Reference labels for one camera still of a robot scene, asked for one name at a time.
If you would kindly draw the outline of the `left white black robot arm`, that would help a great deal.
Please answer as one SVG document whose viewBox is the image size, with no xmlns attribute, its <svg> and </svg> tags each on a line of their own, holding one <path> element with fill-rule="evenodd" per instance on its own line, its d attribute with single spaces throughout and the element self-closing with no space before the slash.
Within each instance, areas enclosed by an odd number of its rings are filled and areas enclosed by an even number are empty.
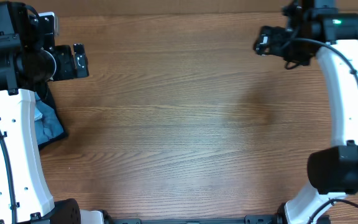
<svg viewBox="0 0 358 224">
<path fill-rule="evenodd" d="M 40 161 L 35 92 L 49 81 L 86 78 L 82 44 L 55 45 L 57 17 L 0 2 L 0 223 L 107 223 L 70 198 L 55 201 Z"/>
</svg>

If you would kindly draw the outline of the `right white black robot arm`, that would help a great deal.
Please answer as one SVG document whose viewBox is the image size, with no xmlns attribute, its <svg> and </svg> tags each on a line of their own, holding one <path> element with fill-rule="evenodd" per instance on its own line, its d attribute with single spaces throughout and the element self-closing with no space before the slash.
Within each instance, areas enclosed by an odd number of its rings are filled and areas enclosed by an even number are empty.
<svg viewBox="0 0 358 224">
<path fill-rule="evenodd" d="M 274 215 L 248 215 L 246 223 L 329 223 L 326 212 L 358 193 L 358 14 L 341 13 L 334 1 L 293 1 L 282 10 L 285 27 L 263 26 L 254 42 L 288 70 L 319 63 L 331 109 L 331 145 L 312 153 L 308 181 Z"/>
</svg>

